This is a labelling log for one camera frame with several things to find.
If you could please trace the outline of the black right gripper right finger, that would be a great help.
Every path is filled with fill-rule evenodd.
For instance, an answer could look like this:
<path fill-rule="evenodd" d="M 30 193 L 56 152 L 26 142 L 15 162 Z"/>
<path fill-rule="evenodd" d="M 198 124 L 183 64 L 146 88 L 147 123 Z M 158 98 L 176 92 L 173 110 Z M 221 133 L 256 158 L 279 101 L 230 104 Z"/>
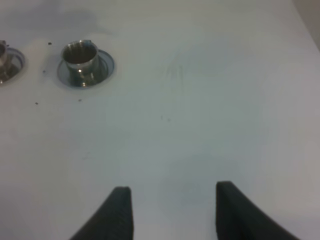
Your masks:
<path fill-rule="evenodd" d="M 219 240 L 296 240 L 231 181 L 216 183 L 215 228 Z"/>

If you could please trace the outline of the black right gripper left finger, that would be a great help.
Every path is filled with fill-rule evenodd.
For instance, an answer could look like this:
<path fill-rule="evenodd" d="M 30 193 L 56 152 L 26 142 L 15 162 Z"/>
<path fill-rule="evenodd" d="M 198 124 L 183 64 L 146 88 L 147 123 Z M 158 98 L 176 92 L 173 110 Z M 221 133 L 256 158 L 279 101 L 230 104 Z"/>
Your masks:
<path fill-rule="evenodd" d="M 100 208 L 71 239 L 133 240 L 131 189 L 128 186 L 114 188 Z"/>

